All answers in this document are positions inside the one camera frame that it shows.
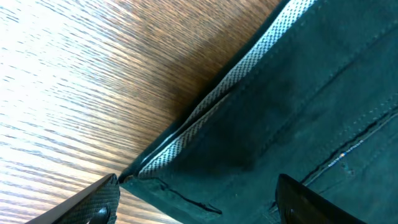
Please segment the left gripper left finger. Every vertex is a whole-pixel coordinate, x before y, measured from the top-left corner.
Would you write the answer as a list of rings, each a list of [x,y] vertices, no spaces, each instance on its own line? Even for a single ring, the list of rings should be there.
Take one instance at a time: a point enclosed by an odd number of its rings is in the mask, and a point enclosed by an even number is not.
[[[108,174],[26,224],[115,224],[120,199],[116,174]]]

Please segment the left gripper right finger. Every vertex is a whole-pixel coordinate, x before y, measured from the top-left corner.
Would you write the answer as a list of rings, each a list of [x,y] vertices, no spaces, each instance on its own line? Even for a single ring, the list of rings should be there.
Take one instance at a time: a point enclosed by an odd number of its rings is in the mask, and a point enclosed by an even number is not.
[[[278,178],[275,200],[282,224],[364,224],[287,174]]]

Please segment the black shorts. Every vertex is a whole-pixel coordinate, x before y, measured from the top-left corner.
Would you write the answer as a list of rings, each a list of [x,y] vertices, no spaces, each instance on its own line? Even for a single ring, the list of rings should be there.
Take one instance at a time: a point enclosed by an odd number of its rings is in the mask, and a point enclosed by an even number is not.
[[[397,222],[396,1],[281,2],[119,180],[181,223],[280,223],[281,174]]]

